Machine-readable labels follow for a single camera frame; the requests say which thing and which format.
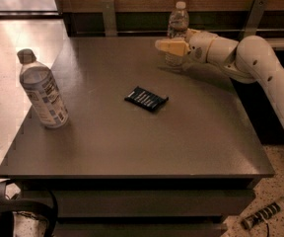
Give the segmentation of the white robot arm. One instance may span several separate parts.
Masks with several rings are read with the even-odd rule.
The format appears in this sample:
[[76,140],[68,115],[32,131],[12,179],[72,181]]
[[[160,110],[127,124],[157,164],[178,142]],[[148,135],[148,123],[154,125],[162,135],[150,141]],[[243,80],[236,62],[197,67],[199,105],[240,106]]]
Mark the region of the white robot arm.
[[239,82],[259,83],[284,128],[284,68],[267,40],[249,36],[236,41],[189,29],[184,39],[158,39],[155,47],[194,63],[215,66]]

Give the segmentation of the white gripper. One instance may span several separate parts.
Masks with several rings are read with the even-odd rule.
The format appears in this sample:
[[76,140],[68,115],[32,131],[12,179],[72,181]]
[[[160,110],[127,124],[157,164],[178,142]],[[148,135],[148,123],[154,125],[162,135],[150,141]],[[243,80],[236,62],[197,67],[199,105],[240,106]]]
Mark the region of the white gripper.
[[193,61],[206,63],[210,45],[216,37],[213,33],[187,29],[186,41],[179,38],[158,39],[155,41],[155,48],[176,56],[185,56],[189,53]]

